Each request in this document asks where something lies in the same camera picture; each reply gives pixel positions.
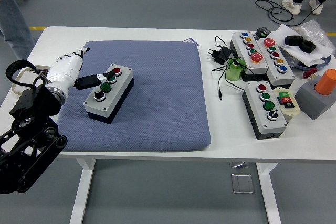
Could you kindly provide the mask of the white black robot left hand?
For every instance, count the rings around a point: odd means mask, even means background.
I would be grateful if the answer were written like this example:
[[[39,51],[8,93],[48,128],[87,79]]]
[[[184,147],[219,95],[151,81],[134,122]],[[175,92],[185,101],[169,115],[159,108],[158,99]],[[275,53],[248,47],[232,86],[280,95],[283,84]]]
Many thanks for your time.
[[[79,72],[83,64],[83,56],[89,48],[82,48],[69,55],[63,55],[54,62],[47,74],[47,89],[55,91],[65,97],[68,96],[70,88],[78,90],[93,88],[103,84],[105,81],[115,76],[115,72],[105,72],[93,74],[86,77],[79,77]]]

